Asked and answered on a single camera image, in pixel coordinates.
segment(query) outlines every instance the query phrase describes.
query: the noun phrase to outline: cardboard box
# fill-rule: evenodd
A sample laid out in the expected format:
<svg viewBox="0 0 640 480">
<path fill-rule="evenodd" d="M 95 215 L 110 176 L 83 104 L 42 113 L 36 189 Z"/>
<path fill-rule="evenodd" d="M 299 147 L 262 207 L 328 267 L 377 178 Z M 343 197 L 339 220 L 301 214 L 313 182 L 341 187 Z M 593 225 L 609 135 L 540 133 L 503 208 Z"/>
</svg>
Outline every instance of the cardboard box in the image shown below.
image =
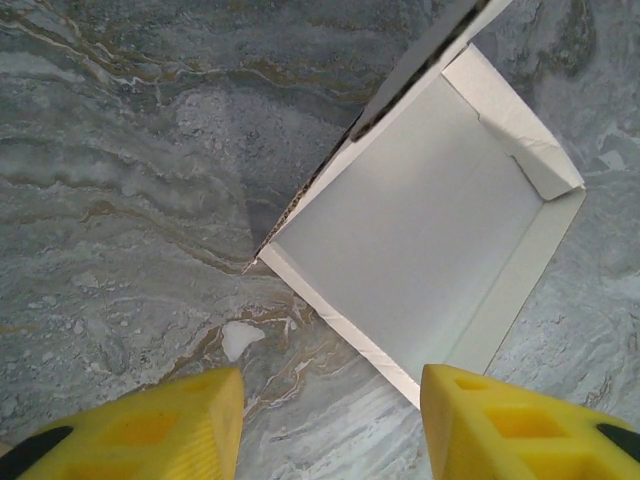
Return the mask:
<svg viewBox="0 0 640 480">
<path fill-rule="evenodd" d="M 417 407 L 425 363 L 486 370 L 585 198 L 468 45 L 508 3 L 434 25 L 256 255 Z"/>
</svg>

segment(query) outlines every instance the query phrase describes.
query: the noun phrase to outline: marble floor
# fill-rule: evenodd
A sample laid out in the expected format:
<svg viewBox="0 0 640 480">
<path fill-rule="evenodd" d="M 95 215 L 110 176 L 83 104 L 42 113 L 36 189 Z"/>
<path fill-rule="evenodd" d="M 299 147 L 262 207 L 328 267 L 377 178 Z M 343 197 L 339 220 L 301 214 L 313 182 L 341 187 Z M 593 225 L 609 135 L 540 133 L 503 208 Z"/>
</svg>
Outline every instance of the marble floor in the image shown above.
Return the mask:
<svg viewBox="0 0 640 480">
<path fill-rule="evenodd" d="M 243 370 L 238 479 L 430 478 L 419 413 L 242 275 L 438 0 L 0 0 L 0 441 Z M 640 427 L 640 4 L 514 0 L 476 39 L 589 194 L 489 374 Z"/>
</svg>

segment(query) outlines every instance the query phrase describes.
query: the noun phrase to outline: marble veining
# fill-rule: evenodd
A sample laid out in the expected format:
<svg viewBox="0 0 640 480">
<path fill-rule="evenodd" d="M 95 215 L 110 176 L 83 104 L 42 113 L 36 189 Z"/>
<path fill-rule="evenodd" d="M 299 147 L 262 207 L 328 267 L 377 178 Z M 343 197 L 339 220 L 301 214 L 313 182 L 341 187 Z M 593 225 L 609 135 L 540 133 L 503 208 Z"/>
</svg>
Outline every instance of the marble veining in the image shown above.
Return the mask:
<svg viewBox="0 0 640 480">
<path fill-rule="evenodd" d="M 429 478 L 418 412 L 268 269 L 240 272 L 444 8 L 0 1 L 0 440 L 237 365 L 237 478 Z M 514 0 L 476 39 L 589 188 L 488 373 L 637 427 L 639 20 Z"/>
</svg>

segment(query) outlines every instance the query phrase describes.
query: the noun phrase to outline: black rubber tip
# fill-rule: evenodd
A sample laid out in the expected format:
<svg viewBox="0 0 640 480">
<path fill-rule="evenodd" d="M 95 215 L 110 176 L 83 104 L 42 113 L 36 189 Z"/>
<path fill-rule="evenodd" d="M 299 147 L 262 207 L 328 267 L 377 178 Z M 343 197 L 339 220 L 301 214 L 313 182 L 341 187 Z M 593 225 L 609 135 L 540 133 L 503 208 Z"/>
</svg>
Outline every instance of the black rubber tip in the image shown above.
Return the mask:
<svg viewBox="0 0 640 480">
<path fill-rule="evenodd" d="M 640 463 L 640 434 L 616 427 L 608 423 L 600 423 L 596 426 L 598 430 L 609 440 L 615 443 L 621 450 L 624 450 L 631 458 Z"/>
<path fill-rule="evenodd" d="M 16 480 L 64 440 L 72 427 L 58 427 L 27 438 L 0 457 L 0 480 Z"/>
</svg>

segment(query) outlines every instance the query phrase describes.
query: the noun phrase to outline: white cardboard box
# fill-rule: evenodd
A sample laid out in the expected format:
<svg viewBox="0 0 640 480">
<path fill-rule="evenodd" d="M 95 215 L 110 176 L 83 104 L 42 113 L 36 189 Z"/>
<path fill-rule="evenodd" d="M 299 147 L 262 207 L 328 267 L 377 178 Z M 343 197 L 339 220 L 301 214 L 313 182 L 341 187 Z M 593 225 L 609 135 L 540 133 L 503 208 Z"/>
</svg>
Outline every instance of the white cardboard box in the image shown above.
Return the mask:
<svg viewBox="0 0 640 480">
<path fill-rule="evenodd" d="M 467 11 L 427 32 L 352 132 L 449 35 L 447 48 L 336 149 L 257 254 L 417 407 L 424 364 L 486 370 L 585 197 L 558 142 L 468 46 L 508 3 L 468 1 L 487 5 L 453 42 Z"/>
</svg>

